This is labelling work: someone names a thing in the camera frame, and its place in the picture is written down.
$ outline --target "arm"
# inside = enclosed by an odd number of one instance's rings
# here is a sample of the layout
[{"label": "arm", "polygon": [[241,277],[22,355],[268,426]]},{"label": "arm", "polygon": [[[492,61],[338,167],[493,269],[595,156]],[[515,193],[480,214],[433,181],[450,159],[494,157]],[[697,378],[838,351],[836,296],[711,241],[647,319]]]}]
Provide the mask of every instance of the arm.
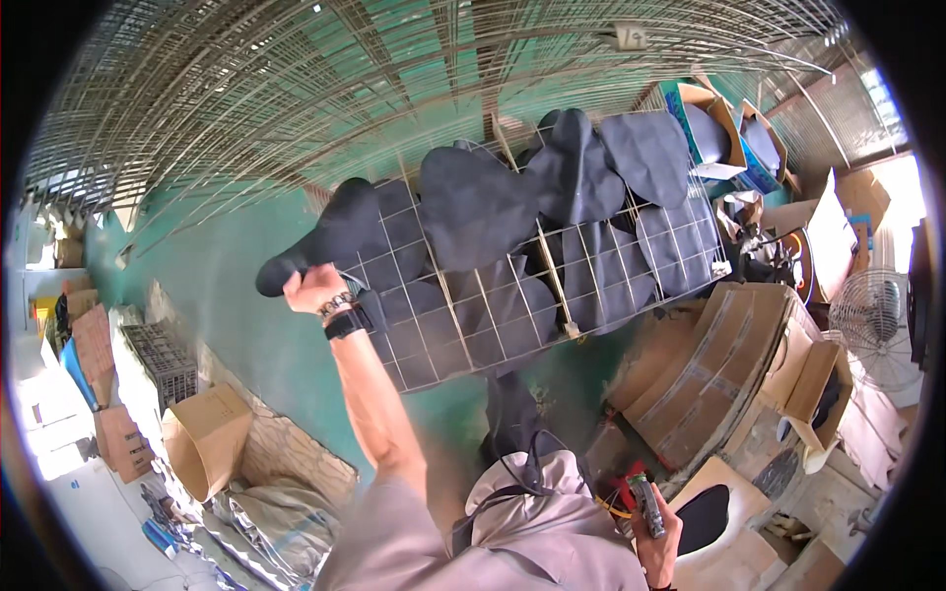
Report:
[{"label": "arm", "polygon": [[[331,265],[311,268],[305,280],[296,272],[283,286],[290,308],[312,314],[347,289]],[[346,304],[338,312],[349,307]],[[403,478],[427,502],[427,462],[368,333],[359,330],[344,339],[332,339],[329,346],[339,368],[348,420],[364,455],[379,477]]]}]

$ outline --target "bracelet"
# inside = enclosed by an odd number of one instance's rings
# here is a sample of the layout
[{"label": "bracelet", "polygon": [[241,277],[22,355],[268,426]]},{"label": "bracelet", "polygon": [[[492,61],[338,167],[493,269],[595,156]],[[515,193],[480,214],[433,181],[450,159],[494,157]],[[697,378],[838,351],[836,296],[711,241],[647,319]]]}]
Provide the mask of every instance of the bracelet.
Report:
[{"label": "bracelet", "polygon": [[358,298],[355,297],[355,294],[351,291],[343,291],[342,293],[333,296],[331,300],[325,302],[319,309],[316,310],[316,314],[319,315],[323,320],[328,317],[329,314],[337,310],[344,304],[354,304],[358,301]]}]

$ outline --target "metal tool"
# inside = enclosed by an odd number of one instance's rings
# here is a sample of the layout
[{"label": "metal tool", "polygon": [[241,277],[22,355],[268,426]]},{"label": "metal tool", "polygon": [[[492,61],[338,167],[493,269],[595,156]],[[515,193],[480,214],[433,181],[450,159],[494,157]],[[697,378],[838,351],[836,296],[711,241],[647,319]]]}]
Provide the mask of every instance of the metal tool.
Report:
[{"label": "metal tool", "polygon": [[643,473],[627,479],[627,485],[631,489],[631,495],[638,503],[638,510],[643,513],[647,521],[647,530],[655,540],[663,537],[666,530],[663,529],[663,517],[660,515],[660,508],[657,506],[657,498],[654,496],[654,489],[647,481]]}]

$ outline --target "number label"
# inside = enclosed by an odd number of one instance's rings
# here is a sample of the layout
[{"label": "number label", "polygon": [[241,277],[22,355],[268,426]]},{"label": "number label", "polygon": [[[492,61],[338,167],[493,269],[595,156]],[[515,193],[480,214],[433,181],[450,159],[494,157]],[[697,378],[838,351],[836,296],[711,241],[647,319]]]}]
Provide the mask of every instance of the number label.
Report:
[{"label": "number label", "polygon": [[639,51],[647,48],[647,31],[634,23],[618,22],[614,24],[618,36],[618,49],[621,51]]}]

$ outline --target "pink shirt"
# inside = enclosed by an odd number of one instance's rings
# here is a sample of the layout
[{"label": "pink shirt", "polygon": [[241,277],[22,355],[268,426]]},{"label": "pink shirt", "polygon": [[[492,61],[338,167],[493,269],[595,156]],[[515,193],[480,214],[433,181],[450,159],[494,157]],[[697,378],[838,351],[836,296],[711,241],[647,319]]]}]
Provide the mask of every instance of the pink shirt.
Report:
[{"label": "pink shirt", "polygon": [[[505,459],[516,471],[525,457]],[[315,588],[646,591],[637,556],[582,484],[574,455],[558,451],[540,463],[543,484],[555,494],[521,495],[484,511],[474,521],[473,545],[452,559],[417,493],[399,478],[376,480],[342,521]],[[497,462],[474,485],[467,514],[514,483]]]}]

